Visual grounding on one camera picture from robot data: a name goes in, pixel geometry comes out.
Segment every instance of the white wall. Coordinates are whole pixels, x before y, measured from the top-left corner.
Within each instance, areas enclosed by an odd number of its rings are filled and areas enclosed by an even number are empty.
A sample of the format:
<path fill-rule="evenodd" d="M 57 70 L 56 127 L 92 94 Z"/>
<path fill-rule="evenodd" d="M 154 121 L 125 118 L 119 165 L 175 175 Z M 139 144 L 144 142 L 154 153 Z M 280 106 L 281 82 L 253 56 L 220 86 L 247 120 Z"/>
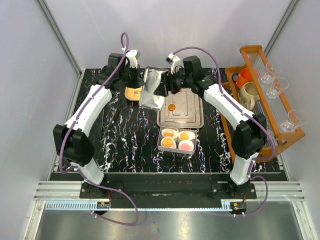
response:
<path fill-rule="evenodd" d="M 167 67 L 175 50 L 202 47 L 220 66 L 243 64 L 243 45 L 265 47 L 290 0 L 46 0 L 81 68 L 107 64 L 121 53 L 120 35 L 139 49 L 142 67 Z M 197 54 L 204 67 L 212 61 Z"/>
<path fill-rule="evenodd" d="M 36 1 L 0 1 L 0 33 L 0 239 L 16 240 L 77 77 Z"/>
<path fill-rule="evenodd" d="M 320 1 L 304 0 L 289 19 L 269 60 L 282 65 L 283 77 L 289 80 L 286 91 L 293 109 L 308 117 L 303 126 L 306 136 L 284 153 L 290 176 L 301 183 L 302 191 L 320 236 Z"/>

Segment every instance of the beige mug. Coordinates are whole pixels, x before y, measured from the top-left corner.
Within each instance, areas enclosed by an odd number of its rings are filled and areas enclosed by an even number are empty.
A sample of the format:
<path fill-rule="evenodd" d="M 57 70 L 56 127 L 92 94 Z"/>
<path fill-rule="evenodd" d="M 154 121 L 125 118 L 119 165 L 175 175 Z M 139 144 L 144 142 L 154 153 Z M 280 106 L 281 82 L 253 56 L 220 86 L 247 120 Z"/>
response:
<path fill-rule="evenodd" d="M 252 81 L 246 82 L 239 91 L 240 103 L 248 110 L 252 110 L 260 101 L 258 90 Z"/>

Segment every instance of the silver tray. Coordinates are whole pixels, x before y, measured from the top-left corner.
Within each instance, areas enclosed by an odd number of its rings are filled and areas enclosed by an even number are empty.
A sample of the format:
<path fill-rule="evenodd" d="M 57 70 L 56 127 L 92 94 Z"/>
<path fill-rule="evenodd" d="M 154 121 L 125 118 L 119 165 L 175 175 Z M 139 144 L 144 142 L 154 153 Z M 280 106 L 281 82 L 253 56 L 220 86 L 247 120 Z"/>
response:
<path fill-rule="evenodd" d="M 170 104 L 175 105 L 175 110 L 168 110 Z M 157 113 L 156 123 L 159 127 L 202 128 L 205 124 L 202 99 L 189 88 L 176 94 L 169 93 L 162 110 Z"/>

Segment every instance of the foil pouch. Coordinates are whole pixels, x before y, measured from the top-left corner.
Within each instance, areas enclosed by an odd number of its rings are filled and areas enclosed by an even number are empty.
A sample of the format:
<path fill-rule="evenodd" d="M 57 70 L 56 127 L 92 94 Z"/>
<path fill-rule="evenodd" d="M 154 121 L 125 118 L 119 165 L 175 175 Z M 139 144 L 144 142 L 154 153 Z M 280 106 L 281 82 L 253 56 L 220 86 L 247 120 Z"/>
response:
<path fill-rule="evenodd" d="M 149 66 L 145 68 L 143 77 L 144 86 L 141 90 L 139 107 L 161 111 L 165 103 L 165 97 L 155 95 L 154 92 L 161 83 L 161 74 L 167 71 L 168 69 Z"/>

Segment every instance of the gray floor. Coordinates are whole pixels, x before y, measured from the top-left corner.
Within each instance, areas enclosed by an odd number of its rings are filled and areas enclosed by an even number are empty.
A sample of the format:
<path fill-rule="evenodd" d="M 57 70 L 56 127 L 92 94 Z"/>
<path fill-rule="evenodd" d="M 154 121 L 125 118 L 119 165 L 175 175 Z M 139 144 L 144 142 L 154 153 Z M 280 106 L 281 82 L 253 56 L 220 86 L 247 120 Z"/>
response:
<path fill-rule="evenodd" d="M 257 203 L 249 203 L 252 211 Z M 109 212 L 132 221 L 134 212 Z M 123 226 L 95 219 L 87 211 L 45 210 L 37 240 L 302 240 L 292 206 L 268 202 L 248 217 L 222 217 L 210 212 L 141 212 L 139 224 Z"/>

